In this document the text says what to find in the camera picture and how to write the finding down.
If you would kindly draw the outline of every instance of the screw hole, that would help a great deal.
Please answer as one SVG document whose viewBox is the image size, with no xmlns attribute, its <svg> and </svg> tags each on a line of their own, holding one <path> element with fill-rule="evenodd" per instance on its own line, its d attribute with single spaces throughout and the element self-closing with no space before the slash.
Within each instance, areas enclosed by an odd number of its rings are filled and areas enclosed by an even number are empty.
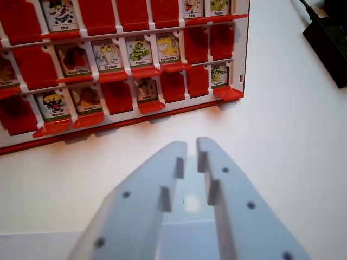
<svg viewBox="0 0 347 260">
<path fill-rule="evenodd" d="M 130 192 L 129 191 L 125 191 L 125 192 L 123 192 L 123 198 L 128 198 L 128 197 L 130 197 Z"/>
<path fill-rule="evenodd" d="M 292 256 L 291 253 L 285 252 L 285 253 L 283 254 L 283 259 L 284 259 L 284 260 L 293 260 L 294 257 Z"/>
<path fill-rule="evenodd" d="M 98 238 L 94 245 L 96 248 L 102 248 L 105 245 L 105 239 L 103 237 Z"/>
<path fill-rule="evenodd" d="M 249 203 L 247 203 L 247 207 L 251 210 L 255 209 L 255 204 L 254 202 L 250 201 Z"/>
</svg>

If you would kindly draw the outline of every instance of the cartoon character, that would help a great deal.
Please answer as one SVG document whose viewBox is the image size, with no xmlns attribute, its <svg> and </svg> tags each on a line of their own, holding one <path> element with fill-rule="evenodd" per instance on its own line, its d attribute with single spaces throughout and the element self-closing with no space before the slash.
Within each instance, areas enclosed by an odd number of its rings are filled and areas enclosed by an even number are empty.
<svg viewBox="0 0 347 260">
<path fill-rule="evenodd" d="M 164 56 L 173 56 L 178 53 L 178 46 L 175 37 L 165 36 L 157 41 L 158 49 Z"/>
<path fill-rule="evenodd" d="M 50 24 L 58 25 L 72 23 L 74 19 L 72 1 L 49 0 L 49 11 L 47 17 L 50 20 Z"/>
<path fill-rule="evenodd" d="M 0 57 L 0 80 L 13 80 L 15 78 L 15 71 L 9 60 Z"/>
<path fill-rule="evenodd" d="M 220 81 L 221 74 L 225 74 L 225 73 L 226 71 L 220 70 L 219 66 L 213 66 L 213 69 L 211 71 L 212 82 Z"/>
<path fill-rule="evenodd" d="M 220 11 L 226 5 L 229 5 L 229 0 L 211 0 L 211 11 Z"/>
<path fill-rule="evenodd" d="M 85 50 L 76 46 L 68 49 L 63 60 L 64 65 L 68 70 L 73 70 L 77 66 L 85 67 L 87 62 L 84 58 Z"/>
<path fill-rule="evenodd" d="M 150 54 L 150 51 L 147 50 L 145 47 L 145 42 L 144 41 L 135 41 L 135 49 L 130 46 L 130 48 L 132 48 L 132 52 L 130 54 L 130 59 L 132 61 L 137 61 L 137 60 L 141 60 L 143 59 L 145 56 Z"/>
<path fill-rule="evenodd" d="M 96 50 L 95 57 L 101 61 L 100 65 L 114 64 L 119 58 L 119 52 L 114 43 L 106 43 Z"/>
<path fill-rule="evenodd" d="M 200 2 L 198 0 L 185 0 L 185 10 L 189 11 L 190 9 L 192 9 L 194 6 L 196 8 L 198 8 L 198 5 L 200 4 Z"/>
<path fill-rule="evenodd" d="M 100 104 L 97 93 L 91 87 L 85 87 L 80 93 L 80 100 L 76 103 L 77 106 L 88 107 Z"/>
<path fill-rule="evenodd" d="M 54 91 L 43 93 L 43 104 L 53 113 L 64 111 L 62 109 L 62 96 Z"/>
</svg>

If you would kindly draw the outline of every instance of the white surface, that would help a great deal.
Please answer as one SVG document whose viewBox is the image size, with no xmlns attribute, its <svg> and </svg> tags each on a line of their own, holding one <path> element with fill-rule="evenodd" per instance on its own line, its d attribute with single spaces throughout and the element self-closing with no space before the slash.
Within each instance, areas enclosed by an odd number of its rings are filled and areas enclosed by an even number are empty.
<svg viewBox="0 0 347 260">
<path fill-rule="evenodd" d="M 346 259 L 347 89 L 336 87 L 305 27 L 289 0 L 252 1 L 244 99 L 0 157 L 0 233 L 82 230 L 154 152 L 182 140 L 193 156 L 196 137 L 208 136 L 312 259 Z"/>
</svg>

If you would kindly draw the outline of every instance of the character card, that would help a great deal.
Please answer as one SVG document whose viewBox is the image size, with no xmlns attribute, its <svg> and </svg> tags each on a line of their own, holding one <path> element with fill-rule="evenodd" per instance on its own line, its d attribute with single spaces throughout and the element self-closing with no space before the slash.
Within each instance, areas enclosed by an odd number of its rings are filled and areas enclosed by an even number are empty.
<svg viewBox="0 0 347 260">
<path fill-rule="evenodd" d="M 19 84 L 11 61 L 0 57 L 0 88 L 16 87 Z"/>
<path fill-rule="evenodd" d="M 35 101 L 45 122 L 70 118 L 70 111 L 60 91 L 34 94 Z"/>
<path fill-rule="evenodd" d="M 229 15 L 232 0 L 211 0 L 211 16 Z"/>
<path fill-rule="evenodd" d="M 179 39 L 173 32 L 157 35 L 159 63 L 180 61 Z"/>
<path fill-rule="evenodd" d="M 130 67 L 137 68 L 153 64 L 151 43 L 143 36 L 131 37 L 126 41 Z"/>
<path fill-rule="evenodd" d="M 124 68 L 119 46 L 111 39 L 93 41 L 92 46 L 99 72 L 113 72 Z"/>
<path fill-rule="evenodd" d="M 211 65 L 212 88 L 229 85 L 229 67 L 225 63 Z"/>
<path fill-rule="evenodd" d="M 204 0 L 182 0 L 182 3 L 183 19 L 191 19 L 204 16 Z"/>
<path fill-rule="evenodd" d="M 65 77 L 90 75 L 91 68 L 86 51 L 76 43 L 54 46 Z"/>
<path fill-rule="evenodd" d="M 71 88 L 77 115 L 86 115 L 102 111 L 98 92 L 89 86 Z"/>
<path fill-rule="evenodd" d="M 144 79 L 134 79 L 136 96 L 138 103 L 145 103 L 158 100 L 158 90 L 156 81 L 150 77 Z"/>
<path fill-rule="evenodd" d="M 78 29 L 71 0 L 40 0 L 40 3 L 50 32 Z"/>
</svg>

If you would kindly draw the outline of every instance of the character name label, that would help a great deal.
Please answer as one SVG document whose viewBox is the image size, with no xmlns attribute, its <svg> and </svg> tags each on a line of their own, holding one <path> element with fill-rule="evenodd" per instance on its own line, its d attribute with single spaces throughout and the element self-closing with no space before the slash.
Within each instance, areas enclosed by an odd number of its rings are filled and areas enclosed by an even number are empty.
<svg viewBox="0 0 347 260">
<path fill-rule="evenodd" d="M 174 61 L 174 60 L 178 60 L 178 56 L 177 55 L 174 55 L 174 56 L 167 56 L 167 57 L 160 57 L 159 58 L 160 62 L 163 62 L 163 61 Z"/>
<path fill-rule="evenodd" d="M 191 19 L 191 18 L 198 18 L 198 17 L 202 17 L 202 13 L 194 12 L 192 14 L 183 14 L 183 19 Z"/>
<path fill-rule="evenodd" d="M 131 66 L 137 66 L 137 65 L 143 65 L 143 64 L 151 64 L 152 61 L 150 59 L 146 60 L 139 60 L 139 61 L 132 61 Z"/>
<path fill-rule="evenodd" d="M 121 63 L 116 63 L 116 64 L 110 64 L 110 65 L 101 65 L 100 70 L 108 70 L 108 69 L 119 69 L 122 68 Z"/>
<path fill-rule="evenodd" d="M 52 31 L 68 31 L 68 30 L 77 30 L 77 24 L 63 24 L 63 25 L 54 25 L 52 26 Z"/>
<path fill-rule="evenodd" d="M 87 73 L 91 72 L 89 69 L 74 69 L 74 70 L 69 70 L 68 74 L 69 75 L 74 75 L 74 74 L 81 74 L 81 73 Z"/>
</svg>

